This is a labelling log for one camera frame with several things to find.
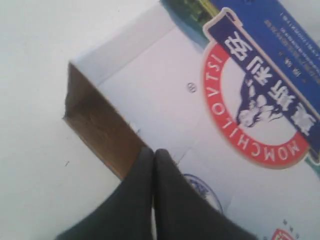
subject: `red circular logo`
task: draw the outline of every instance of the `red circular logo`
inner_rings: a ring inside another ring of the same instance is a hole
[[[241,95],[240,89],[234,87],[235,80],[237,83],[244,81],[243,76],[230,77],[232,72],[226,73],[226,71],[232,71],[232,67],[224,69],[230,61],[236,66],[221,45],[207,47],[202,73],[203,87],[210,115],[216,125],[234,148],[259,165],[271,169],[283,169],[296,164],[306,154],[309,145],[284,116],[278,117],[280,120],[274,115],[271,116],[268,109],[272,109],[273,106],[264,102],[263,96],[258,96],[259,93],[254,89],[249,89],[250,95],[257,97],[246,99],[248,107],[237,110],[236,113],[234,107],[230,109],[230,106],[241,105],[237,99],[246,97]],[[230,104],[233,95],[235,100]],[[278,127],[277,121],[284,123],[293,134],[282,132],[285,129],[282,129],[281,125]]]

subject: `cardboard box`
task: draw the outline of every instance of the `cardboard box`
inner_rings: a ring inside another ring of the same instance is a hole
[[[70,63],[66,122],[120,178],[142,146],[166,148],[214,208],[259,239],[320,239],[317,156],[262,96],[259,120],[242,121],[240,93],[257,88],[214,39],[205,51],[208,40],[167,10],[159,3]]]

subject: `white table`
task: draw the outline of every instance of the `white table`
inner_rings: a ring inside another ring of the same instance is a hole
[[[67,64],[155,2],[0,1],[0,240],[53,239],[119,184],[61,120]],[[320,40],[318,0],[282,2]]]

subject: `brown cardboard edge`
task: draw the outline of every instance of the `brown cardboard edge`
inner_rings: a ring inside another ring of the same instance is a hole
[[[71,63],[63,119],[120,179],[126,176],[146,145]]]

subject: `open cardboard box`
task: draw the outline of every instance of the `open cardboard box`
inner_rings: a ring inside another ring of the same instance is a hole
[[[158,3],[113,39],[74,59],[69,64],[65,121],[121,179],[142,146],[166,148],[214,208],[259,239],[273,240],[284,233],[292,239],[320,239],[316,164],[295,141],[272,152],[272,146],[290,139],[295,129],[282,118],[259,123],[255,132],[247,130],[261,140],[255,133],[268,129],[262,135],[271,141],[270,148],[235,131],[229,137],[237,137],[239,148],[226,141],[204,101],[204,93],[216,95],[202,87],[208,42],[192,29],[181,28],[183,23],[178,27],[178,21]],[[244,77],[231,60],[222,75]],[[241,83],[221,85],[229,99],[224,98],[224,104],[234,118],[233,105],[241,99],[232,91]],[[220,124],[222,129],[229,126]],[[274,139],[278,132],[283,134]],[[252,156],[271,164],[286,154],[296,161],[281,167],[253,163],[240,154],[249,145]]]

